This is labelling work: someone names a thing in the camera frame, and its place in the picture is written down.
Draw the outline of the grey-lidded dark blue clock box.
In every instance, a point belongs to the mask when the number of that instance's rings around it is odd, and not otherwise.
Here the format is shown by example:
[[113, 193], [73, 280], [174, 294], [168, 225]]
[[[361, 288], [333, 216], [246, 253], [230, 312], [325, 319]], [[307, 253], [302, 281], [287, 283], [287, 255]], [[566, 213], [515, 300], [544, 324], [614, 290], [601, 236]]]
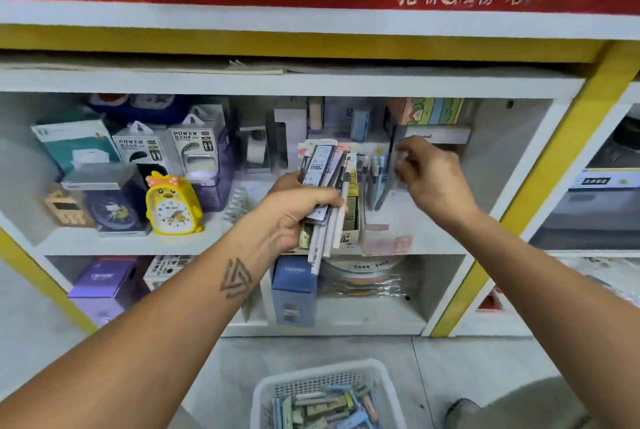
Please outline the grey-lidded dark blue clock box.
[[147, 186], [132, 163], [83, 164], [61, 180], [63, 189], [78, 192], [101, 237], [145, 237]]

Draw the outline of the lavender box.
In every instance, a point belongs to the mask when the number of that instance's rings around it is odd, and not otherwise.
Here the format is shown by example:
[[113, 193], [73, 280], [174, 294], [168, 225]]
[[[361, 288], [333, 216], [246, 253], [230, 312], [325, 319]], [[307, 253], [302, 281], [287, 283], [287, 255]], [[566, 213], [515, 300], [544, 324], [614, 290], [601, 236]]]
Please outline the lavender box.
[[126, 305], [116, 298], [80, 298], [68, 296], [68, 299], [98, 328], [114, 320], [126, 309]]

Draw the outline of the white and yellow shelf unit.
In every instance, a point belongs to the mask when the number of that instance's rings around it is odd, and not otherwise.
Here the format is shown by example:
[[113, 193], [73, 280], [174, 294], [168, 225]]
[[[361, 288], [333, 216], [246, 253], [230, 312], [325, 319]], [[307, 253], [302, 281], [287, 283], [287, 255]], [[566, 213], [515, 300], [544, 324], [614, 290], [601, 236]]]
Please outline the white and yellow shelf unit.
[[0, 254], [49, 296], [73, 323], [89, 332], [88, 318], [65, 300], [72, 269], [51, 257], [89, 255], [196, 255], [223, 226], [206, 219], [195, 238], [101, 238], [90, 229], [55, 225], [40, 203], [56, 166], [31, 132], [38, 118], [68, 109], [92, 92], [175, 93], [236, 96], [255, 112], [276, 96], [369, 96], [387, 98], [432, 92], [471, 98], [474, 131], [463, 166], [479, 206], [523, 238], [552, 209], [570, 176], [597, 148], [613, 123], [640, 100], [640, 17], [571, 14], [561, 17], [427, 17], [424, 36], [329, 33], [333, 25], [372, 25], [374, 11], [269, 10], [241, 12], [239, 19], [267, 23], [284, 18], [291, 32], [217, 29], [58, 26], [27, 23], [31, 11], [79, 12], [94, 18], [106, 11], [151, 11], [152, 18], [183, 18], [207, 25], [222, 11], [168, 12], [142, 4], [41, 4], [4, 0], [0, 11], [18, 24], [0, 25], [0, 50], [160, 53], [302, 58], [444, 61], [516, 61], [581, 64], [577, 78], [445, 71], [426, 75], [217, 75], [150, 73], [130, 69], [65, 71], [0, 70]]

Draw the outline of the pile of small stationery packets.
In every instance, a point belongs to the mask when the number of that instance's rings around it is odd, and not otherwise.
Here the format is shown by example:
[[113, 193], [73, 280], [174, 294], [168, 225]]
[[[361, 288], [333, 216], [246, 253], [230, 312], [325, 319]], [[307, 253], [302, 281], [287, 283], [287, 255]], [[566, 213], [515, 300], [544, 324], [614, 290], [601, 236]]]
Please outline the pile of small stationery packets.
[[373, 382], [327, 385], [270, 402], [267, 429], [383, 429]]

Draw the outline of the teal and white box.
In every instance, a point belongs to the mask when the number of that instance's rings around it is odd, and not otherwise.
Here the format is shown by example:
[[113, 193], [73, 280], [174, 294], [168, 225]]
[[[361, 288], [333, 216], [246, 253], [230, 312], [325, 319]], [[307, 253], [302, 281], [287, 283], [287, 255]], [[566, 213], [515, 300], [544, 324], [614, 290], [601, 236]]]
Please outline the teal and white box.
[[32, 125], [31, 130], [63, 174], [84, 164], [122, 162], [111, 128], [101, 118]]

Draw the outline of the bundle of packed pens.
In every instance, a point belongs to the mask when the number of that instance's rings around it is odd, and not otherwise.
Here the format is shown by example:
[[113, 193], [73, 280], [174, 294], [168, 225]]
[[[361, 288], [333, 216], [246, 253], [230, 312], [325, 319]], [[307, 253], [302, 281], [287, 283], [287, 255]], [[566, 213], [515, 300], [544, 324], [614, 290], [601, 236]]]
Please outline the bundle of packed pens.
[[308, 140], [301, 150], [304, 151], [299, 175], [301, 184], [333, 188], [342, 199], [340, 207], [317, 205], [303, 220], [305, 224], [312, 225], [308, 262], [311, 273], [317, 276], [322, 260], [329, 259], [332, 251], [340, 247], [349, 184], [355, 168], [354, 155], [349, 143], [334, 139]]

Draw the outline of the translucent purple box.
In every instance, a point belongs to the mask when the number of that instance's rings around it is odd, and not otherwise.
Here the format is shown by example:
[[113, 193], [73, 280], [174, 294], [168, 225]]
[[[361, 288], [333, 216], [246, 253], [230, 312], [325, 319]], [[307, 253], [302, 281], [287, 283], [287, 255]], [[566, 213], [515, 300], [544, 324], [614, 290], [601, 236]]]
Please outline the translucent purple box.
[[232, 147], [225, 139], [216, 146], [216, 154], [206, 152], [199, 156], [195, 171], [190, 174], [204, 213], [221, 212], [226, 207], [236, 170]]

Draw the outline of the person's left hand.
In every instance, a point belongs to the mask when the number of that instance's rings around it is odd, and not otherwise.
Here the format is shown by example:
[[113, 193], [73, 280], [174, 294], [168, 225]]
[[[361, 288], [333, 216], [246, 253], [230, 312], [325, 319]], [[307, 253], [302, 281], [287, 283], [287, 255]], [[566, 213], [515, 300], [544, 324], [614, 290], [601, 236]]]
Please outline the person's left hand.
[[300, 172], [294, 171], [280, 176], [268, 194], [260, 202], [260, 218], [269, 228], [269, 240], [276, 255], [297, 248], [300, 224], [312, 212], [302, 212], [303, 189], [335, 189], [303, 185], [299, 181]]

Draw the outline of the clear bag of round discs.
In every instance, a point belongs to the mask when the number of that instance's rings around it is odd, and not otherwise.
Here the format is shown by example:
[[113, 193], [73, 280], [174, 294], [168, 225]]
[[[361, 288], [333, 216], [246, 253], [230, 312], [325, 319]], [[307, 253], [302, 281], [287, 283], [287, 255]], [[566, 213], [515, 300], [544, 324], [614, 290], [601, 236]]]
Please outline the clear bag of round discs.
[[330, 297], [406, 297], [419, 280], [406, 265], [406, 256], [344, 255], [323, 259], [317, 294]]

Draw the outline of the flat cardboard sheets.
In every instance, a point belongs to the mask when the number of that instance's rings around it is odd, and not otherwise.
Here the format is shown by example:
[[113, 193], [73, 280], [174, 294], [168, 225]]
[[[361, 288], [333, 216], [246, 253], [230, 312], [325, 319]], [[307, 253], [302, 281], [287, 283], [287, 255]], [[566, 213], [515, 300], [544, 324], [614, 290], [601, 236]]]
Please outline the flat cardboard sheets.
[[581, 64], [516, 61], [444, 61], [354, 58], [302, 58], [160, 53], [64, 52], [0, 50], [0, 70], [41, 69], [103, 71], [130, 69], [150, 73], [177, 72], [217, 75], [426, 75], [436, 70], [487, 71], [533, 77], [583, 77]]

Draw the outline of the colourful cartoon print box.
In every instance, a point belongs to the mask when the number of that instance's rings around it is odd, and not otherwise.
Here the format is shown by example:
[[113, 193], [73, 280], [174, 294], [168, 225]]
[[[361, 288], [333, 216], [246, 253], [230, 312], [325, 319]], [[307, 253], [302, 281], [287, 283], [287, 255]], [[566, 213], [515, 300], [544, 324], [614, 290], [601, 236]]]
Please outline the colourful cartoon print box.
[[389, 98], [387, 109], [400, 126], [455, 125], [464, 102], [464, 98]]

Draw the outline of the pink pen display box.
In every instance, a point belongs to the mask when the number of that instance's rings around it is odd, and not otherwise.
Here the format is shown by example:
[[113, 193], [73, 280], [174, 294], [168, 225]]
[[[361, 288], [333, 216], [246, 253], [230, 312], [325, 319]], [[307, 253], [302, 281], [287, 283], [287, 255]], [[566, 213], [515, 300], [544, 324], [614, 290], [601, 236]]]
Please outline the pink pen display box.
[[359, 242], [364, 256], [392, 256], [411, 254], [413, 239], [413, 234], [391, 225], [367, 223], [360, 229]]

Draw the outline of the white patterned box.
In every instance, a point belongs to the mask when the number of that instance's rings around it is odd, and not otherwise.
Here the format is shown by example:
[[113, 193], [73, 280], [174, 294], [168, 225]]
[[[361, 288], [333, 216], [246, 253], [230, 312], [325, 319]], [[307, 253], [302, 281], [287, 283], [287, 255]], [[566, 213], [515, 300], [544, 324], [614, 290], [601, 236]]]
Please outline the white patterned box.
[[143, 275], [148, 290], [155, 291], [193, 259], [193, 255], [156, 255]]

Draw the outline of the pink eraser block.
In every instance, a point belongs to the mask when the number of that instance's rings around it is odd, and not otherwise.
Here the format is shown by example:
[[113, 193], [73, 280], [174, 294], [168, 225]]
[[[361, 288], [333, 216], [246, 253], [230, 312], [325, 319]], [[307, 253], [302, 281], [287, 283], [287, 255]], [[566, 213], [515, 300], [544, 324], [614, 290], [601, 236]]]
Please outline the pink eraser block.
[[308, 130], [311, 133], [320, 133], [324, 127], [324, 97], [309, 97], [307, 112]]

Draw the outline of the clear packet of small items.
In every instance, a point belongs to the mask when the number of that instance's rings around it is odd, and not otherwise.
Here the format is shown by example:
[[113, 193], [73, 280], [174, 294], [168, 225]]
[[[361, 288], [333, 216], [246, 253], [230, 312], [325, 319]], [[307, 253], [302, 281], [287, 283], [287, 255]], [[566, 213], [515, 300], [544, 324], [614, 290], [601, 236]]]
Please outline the clear packet of small items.
[[258, 201], [256, 201], [246, 187], [236, 188], [230, 196], [225, 210], [222, 212], [222, 222], [226, 231], [254, 210], [257, 204]]

